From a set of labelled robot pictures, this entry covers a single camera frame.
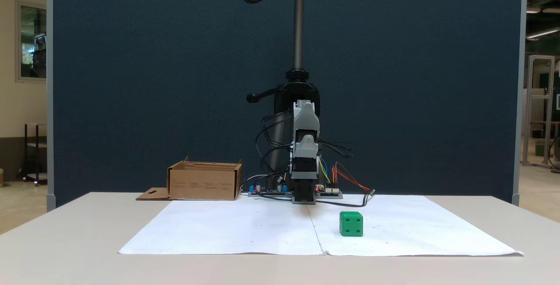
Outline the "wide ribbed grey gripper finger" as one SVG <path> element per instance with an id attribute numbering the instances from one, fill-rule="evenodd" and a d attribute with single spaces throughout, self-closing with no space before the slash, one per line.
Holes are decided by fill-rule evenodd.
<path id="1" fill-rule="evenodd" d="M 304 135 L 300 141 L 294 139 L 292 157 L 293 158 L 317 158 L 319 155 L 319 145 L 313 135 Z"/>

